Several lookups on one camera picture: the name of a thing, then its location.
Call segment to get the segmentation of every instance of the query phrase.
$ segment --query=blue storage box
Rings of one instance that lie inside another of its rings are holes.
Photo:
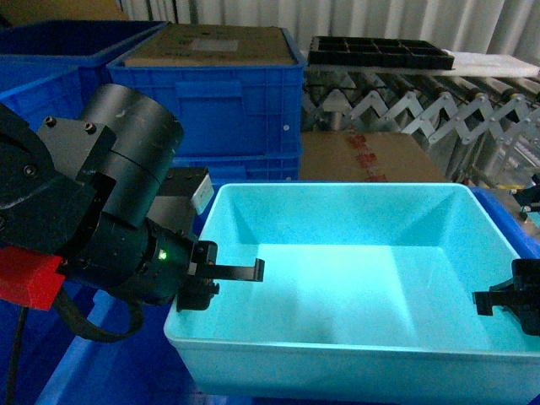
[[[120,300],[98,292],[94,301],[90,321],[106,329],[125,330],[127,309]],[[143,330],[118,343],[96,343],[76,337],[35,404],[315,405],[200,392],[163,334],[168,310],[166,306],[145,306]]]
[[[77,68],[0,63],[0,103],[23,117],[34,131],[46,116],[76,118],[83,110]]]
[[[222,281],[208,310],[167,317],[203,392],[404,404],[540,392],[540,340],[499,307],[476,313],[472,292],[510,278],[518,254],[464,186],[223,186],[201,239],[219,264],[266,261],[263,283]]]
[[[94,289],[78,284],[64,283],[64,287],[83,314],[88,315],[94,306]],[[19,307],[0,300],[0,397],[6,395],[9,357],[14,341]],[[30,310],[23,334],[19,360],[16,404],[34,403],[62,356],[73,341],[74,335],[54,310]]]
[[[41,62],[79,68],[83,102],[110,83],[105,65],[166,23],[54,20],[0,30],[0,62]]]
[[[208,167],[213,179],[298,180],[300,155],[184,157],[174,158],[172,167]]]
[[[283,29],[293,65],[126,67],[108,65],[116,84],[136,89],[171,111],[184,128],[178,156],[297,154],[306,60]]]

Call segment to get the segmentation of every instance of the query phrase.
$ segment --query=black seedling tray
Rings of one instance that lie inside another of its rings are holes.
[[[454,57],[425,40],[315,36],[310,65],[451,70]]]

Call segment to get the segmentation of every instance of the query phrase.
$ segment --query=cardboard box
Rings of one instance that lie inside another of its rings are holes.
[[[408,134],[304,132],[300,179],[447,182]]]
[[[292,65],[280,28],[170,24],[125,61],[131,67]]]

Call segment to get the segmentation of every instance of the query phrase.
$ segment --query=blue crate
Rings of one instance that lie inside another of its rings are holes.
[[[172,167],[208,167],[213,179],[298,180],[300,152],[268,156],[174,158]]]
[[[235,67],[126,67],[108,65],[116,84],[136,89],[171,111],[184,128],[177,156],[294,153],[306,61],[283,29],[295,64]]]
[[[111,330],[125,329],[127,310],[120,300],[98,292],[94,301],[89,315],[93,323]],[[163,334],[168,310],[168,306],[145,307],[143,330],[119,343],[76,337],[35,404],[337,405],[201,393]]]
[[[23,117],[34,131],[46,116],[76,118],[83,109],[77,68],[0,63],[0,103]]]
[[[83,102],[110,83],[105,65],[165,27],[154,21],[54,20],[0,30],[0,62],[44,62],[79,67]]]
[[[94,306],[95,290],[74,283],[64,283],[81,311],[88,315]],[[19,307],[0,300],[0,397],[5,397],[9,356],[14,340],[14,330]],[[54,310],[30,310],[23,334],[16,403],[34,403],[62,356],[73,341],[74,335],[64,325]]]

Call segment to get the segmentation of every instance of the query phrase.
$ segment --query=plastic tray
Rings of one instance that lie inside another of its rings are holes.
[[[269,156],[174,158],[172,167],[208,167],[214,179],[298,180],[301,150]]]
[[[508,279],[518,255],[464,186],[224,186],[201,238],[221,264],[267,262],[264,283],[221,282],[209,310],[167,318],[203,392],[426,404],[540,392],[540,341],[508,312],[476,314],[472,292]]]
[[[0,103],[22,116],[34,131],[46,116],[76,118],[83,109],[77,68],[0,63]]]
[[[64,287],[73,300],[88,315],[94,306],[94,289],[65,283]],[[0,300],[0,397],[5,397],[9,356],[14,340],[19,307]],[[16,404],[34,403],[51,378],[62,356],[73,341],[74,335],[60,320],[54,310],[30,310],[23,334],[19,361]]]
[[[83,102],[110,83],[105,65],[166,26],[154,21],[53,20],[0,30],[0,62],[40,62],[79,67]]]
[[[130,51],[108,68],[114,83],[145,93],[178,118],[185,137],[177,156],[295,153],[306,61],[289,32],[283,35],[294,65],[125,67]]]
[[[454,57],[425,40],[316,36],[310,64],[451,70]]]

